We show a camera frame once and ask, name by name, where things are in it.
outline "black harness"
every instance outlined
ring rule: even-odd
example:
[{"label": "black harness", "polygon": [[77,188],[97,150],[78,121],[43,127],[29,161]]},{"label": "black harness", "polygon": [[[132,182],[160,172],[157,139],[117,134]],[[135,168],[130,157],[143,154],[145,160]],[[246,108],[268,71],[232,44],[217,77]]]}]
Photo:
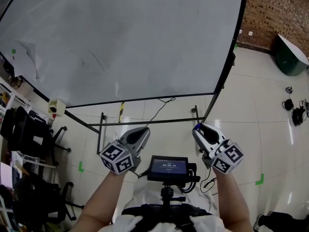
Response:
[{"label": "black harness", "polygon": [[203,209],[183,203],[181,205],[171,205],[168,215],[164,212],[163,206],[159,204],[143,204],[141,207],[128,208],[123,210],[122,215],[143,217],[131,232],[150,231],[160,222],[173,223],[182,232],[196,232],[194,223],[190,220],[189,216],[200,217],[212,214]]}]

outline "wall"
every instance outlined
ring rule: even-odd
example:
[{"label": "wall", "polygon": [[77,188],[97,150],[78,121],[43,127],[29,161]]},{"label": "wall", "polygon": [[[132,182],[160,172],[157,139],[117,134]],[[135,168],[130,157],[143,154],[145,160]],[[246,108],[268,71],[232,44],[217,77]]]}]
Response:
[{"label": "wall", "polygon": [[309,0],[247,0],[241,29],[239,43],[271,49],[279,33],[309,56]]}]

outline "black chair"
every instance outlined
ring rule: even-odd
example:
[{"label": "black chair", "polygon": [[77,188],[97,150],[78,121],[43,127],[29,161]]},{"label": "black chair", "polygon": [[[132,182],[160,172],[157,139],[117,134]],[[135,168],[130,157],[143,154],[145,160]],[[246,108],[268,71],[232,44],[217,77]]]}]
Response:
[{"label": "black chair", "polygon": [[58,184],[50,184],[34,173],[24,176],[14,185],[16,201],[13,203],[13,213],[18,223],[26,225],[27,231],[39,231],[43,224],[50,222],[58,224],[68,215],[71,216],[66,204],[83,209],[83,205],[76,205],[66,200],[68,187],[72,182],[66,183],[62,193]]},{"label": "black chair", "polygon": [[[14,109],[7,110],[2,122],[0,134],[8,140],[9,151],[20,151],[24,155],[44,158],[46,153],[50,153],[52,163],[58,166],[55,161],[55,147],[71,151],[56,144],[61,131],[67,127],[61,127],[56,135],[52,136],[52,130],[42,120],[31,117],[22,107],[18,107],[16,113]],[[42,145],[33,141],[33,137],[43,138]]]}]

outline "person's hand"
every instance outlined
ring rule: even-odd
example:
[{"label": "person's hand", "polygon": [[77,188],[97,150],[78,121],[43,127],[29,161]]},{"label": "person's hand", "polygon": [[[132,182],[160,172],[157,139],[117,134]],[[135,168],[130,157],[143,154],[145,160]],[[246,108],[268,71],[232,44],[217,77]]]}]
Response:
[{"label": "person's hand", "polygon": [[213,172],[215,173],[215,175],[218,176],[224,176],[225,174],[221,173],[219,170],[217,170],[216,168],[212,168]]},{"label": "person's hand", "polygon": [[127,171],[124,171],[124,172],[122,172],[121,174],[115,174],[112,170],[110,170],[110,175],[112,175],[112,176],[124,176],[124,175],[126,175],[127,174],[127,172],[129,172],[129,170],[127,170]]}]

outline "white shirt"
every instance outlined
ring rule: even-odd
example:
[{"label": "white shirt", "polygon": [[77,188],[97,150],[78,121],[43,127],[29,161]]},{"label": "white shirt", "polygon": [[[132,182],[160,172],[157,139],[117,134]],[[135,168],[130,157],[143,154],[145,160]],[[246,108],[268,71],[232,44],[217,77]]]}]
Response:
[{"label": "white shirt", "polygon": [[[140,207],[143,204],[163,204],[161,201],[161,189],[163,185],[160,182],[148,181],[144,176],[137,180],[134,185],[133,198],[125,205],[125,209],[132,207]],[[195,187],[190,193],[181,193],[174,186],[174,197],[186,197],[186,201],[192,206],[206,210],[213,215],[190,217],[194,223],[194,228],[197,232],[228,232],[224,228],[222,220],[216,216],[217,206],[210,192],[202,193],[198,187]],[[182,202],[172,201],[171,204],[181,204]],[[142,216],[121,215],[117,217],[113,225],[102,228],[99,232],[130,232],[136,224],[142,220]],[[158,223],[152,232],[180,232],[172,223]]]}]

